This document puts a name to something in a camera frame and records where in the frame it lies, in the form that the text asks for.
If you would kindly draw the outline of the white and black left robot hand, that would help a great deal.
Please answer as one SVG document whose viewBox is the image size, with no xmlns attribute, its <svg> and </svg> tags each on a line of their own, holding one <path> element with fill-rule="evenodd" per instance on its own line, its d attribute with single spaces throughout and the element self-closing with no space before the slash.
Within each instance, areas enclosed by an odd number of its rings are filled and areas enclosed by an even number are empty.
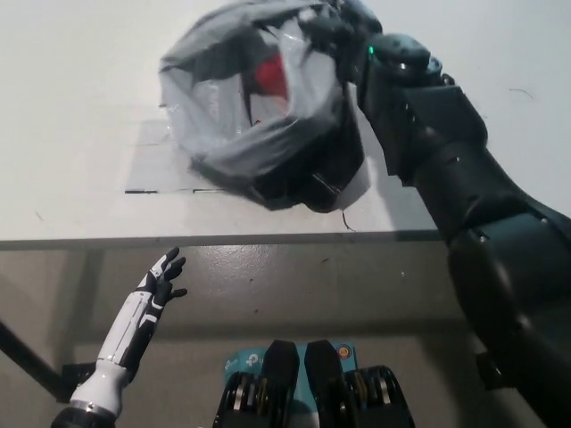
<svg viewBox="0 0 571 428">
<path fill-rule="evenodd" d="M 125 299 L 97 358 L 125 368 L 134 375 L 152 339 L 163 310 L 187 289 L 172 281 L 182 274 L 186 259 L 175 247 L 162 255 Z"/>
</svg>

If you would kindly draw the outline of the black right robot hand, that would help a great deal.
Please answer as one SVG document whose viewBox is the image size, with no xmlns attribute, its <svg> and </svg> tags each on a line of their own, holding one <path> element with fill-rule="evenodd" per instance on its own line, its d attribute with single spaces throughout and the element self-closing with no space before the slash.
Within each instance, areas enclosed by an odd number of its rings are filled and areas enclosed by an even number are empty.
<svg viewBox="0 0 571 428">
<path fill-rule="evenodd" d="M 327 8 L 303 18 L 312 46 L 335 61 L 337 77 L 358 84 L 366 67 L 370 39 L 383 33 L 376 15 L 362 1 L 326 1 Z"/>
</svg>

